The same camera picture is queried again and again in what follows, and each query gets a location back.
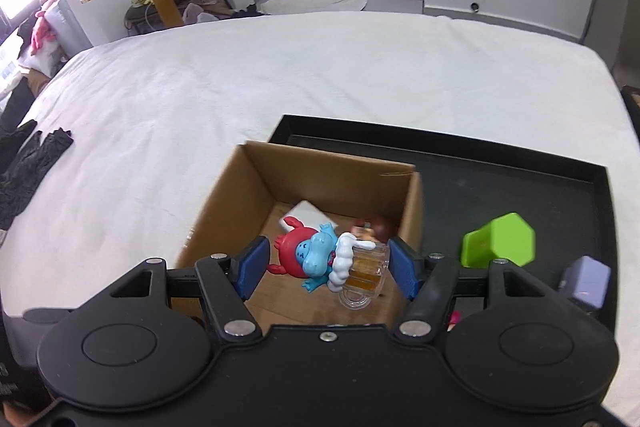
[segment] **cardboard box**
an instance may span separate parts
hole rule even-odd
[[[414,166],[261,142],[238,146],[201,211],[178,267],[224,252],[236,255],[257,235],[271,241],[284,233],[278,221],[307,200],[338,224],[372,214],[399,225],[398,235],[413,248],[422,240],[422,183]],[[272,324],[393,325],[406,304],[387,275],[380,297],[351,311],[326,286],[308,294],[302,279],[266,273],[246,302],[263,331]]]

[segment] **lavender block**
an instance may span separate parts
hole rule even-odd
[[[564,270],[558,293],[588,310],[602,308],[611,269],[585,255]]]

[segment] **white bed sheet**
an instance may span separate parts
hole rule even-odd
[[[172,265],[233,147],[283,114],[514,144],[609,168],[620,255],[607,396],[640,420],[640,152],[589,49],[482,23],[375,12],[214,22],[75,57],[27,118],[76,143],[0,250],[5,311],[69,307],[147,257]]]

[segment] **smurf figurine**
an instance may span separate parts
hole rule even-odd
[[[305,227],[292,216],[285,217],[284,221],[293,230],[279,235],[274,241],[280,264],[270,264],[267,270],[277,275],[288,273],[306,279],[302,287],[311,293],[329,280],[338,243],[334,227],[331,224],[320,225],[318,232]]]

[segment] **brown toy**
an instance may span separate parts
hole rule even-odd
[[[351,233],[363,241],[377,241],[378,243],[388,243],[389,239],[398,234],[398,227],[389,219],[382,216],[372,216],[367,219],[356,219],[354,227],[359,229],[358,233]]]

